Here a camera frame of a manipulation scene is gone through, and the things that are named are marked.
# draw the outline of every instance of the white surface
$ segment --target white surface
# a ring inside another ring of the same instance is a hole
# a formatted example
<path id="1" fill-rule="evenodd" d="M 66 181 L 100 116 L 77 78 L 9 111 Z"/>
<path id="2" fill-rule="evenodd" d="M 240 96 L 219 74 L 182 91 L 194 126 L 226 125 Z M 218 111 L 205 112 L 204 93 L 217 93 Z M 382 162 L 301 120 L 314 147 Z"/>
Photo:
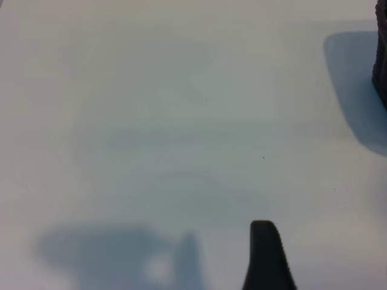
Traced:
<path id="1" fill-rule="evenodd" d="M 374 18 L 361 0 L 5 0 L 0 288 L 240 289 L 249 223 L 271 219 L 299 289 L 385 289 Z"/>

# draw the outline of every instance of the black rubber piece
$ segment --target black rubber piece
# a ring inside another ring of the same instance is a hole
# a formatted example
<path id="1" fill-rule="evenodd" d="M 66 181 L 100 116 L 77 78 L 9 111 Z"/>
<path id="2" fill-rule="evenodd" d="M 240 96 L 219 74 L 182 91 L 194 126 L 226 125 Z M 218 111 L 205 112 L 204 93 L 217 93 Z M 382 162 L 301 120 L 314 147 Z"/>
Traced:
<path id="1" fill-rule="evenodd" d="M 270 221 L 250 226 L 250 265 L 243 290 L 296 290 L 281 237 Z"/>
<path id="2" fill-rule="evenodd" d="M 387 110 L 387 95 L 385 95 L 383 93 L 383 91 L 380 89 L 379 82 L 377 81 L 377 79 L 375 77 L 372 78 L 372 83 L 374 84 L 376 92 L 379 95 L 379 98 L 382 101 L 383 106 Z"/>

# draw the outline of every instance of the dark textured object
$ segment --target dark textured object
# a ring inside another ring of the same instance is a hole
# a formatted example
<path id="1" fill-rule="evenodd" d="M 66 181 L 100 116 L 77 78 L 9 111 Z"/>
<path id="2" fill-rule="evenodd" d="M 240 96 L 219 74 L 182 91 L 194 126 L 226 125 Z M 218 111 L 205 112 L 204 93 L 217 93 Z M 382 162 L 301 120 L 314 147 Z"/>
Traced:
<path id="1" fill-rule="evenodd" d="M 376 16 L 377 16 L 379 39 L 378 39 L 378 46 L 377 46 L 376 62 L 375 62 L 374 71 L 372 74 L 372 82 L 374 83 L 375 89 L 378 92 L 384 107 L 387 109 L 386 0 L 378 0 L 376 5 Z"/>
<path id="2" fill-rule="evenodd" d="M 296 290 L 281 237 L 270 221 L 250 226 L 250 265 L 243 290 Z"/>

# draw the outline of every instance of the black object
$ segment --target black object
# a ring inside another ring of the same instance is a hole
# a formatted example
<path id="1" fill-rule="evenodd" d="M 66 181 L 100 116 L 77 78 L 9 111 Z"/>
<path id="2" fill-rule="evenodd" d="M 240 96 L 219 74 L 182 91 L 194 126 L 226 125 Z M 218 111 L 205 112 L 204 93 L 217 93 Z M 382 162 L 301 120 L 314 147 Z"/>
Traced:
<path id="1" fill-rule="evenodd" d="M 270 221 L 250 226 L 250 265 L 243 290 L 296 290 L 281 237 Z"/>
<path id="2" fill-rule="evenodd" d="M 387 7 L 386 0 L 378 0 L 376 5 L 376 16 L 378 26 L 378 46 L 374 71 L 372 72 L 372 82 L 379 94 L 383 105 L 387 109 Z"/>

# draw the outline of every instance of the white table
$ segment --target white table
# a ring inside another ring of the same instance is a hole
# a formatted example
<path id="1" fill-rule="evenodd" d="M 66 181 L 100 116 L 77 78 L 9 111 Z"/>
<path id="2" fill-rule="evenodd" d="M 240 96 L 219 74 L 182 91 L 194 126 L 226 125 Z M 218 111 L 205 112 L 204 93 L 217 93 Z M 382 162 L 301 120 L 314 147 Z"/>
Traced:
<path id="1" fill-rule="evenodd" d="M 5 0 L 0 288 L 385 289 L 374 3 Z"/>

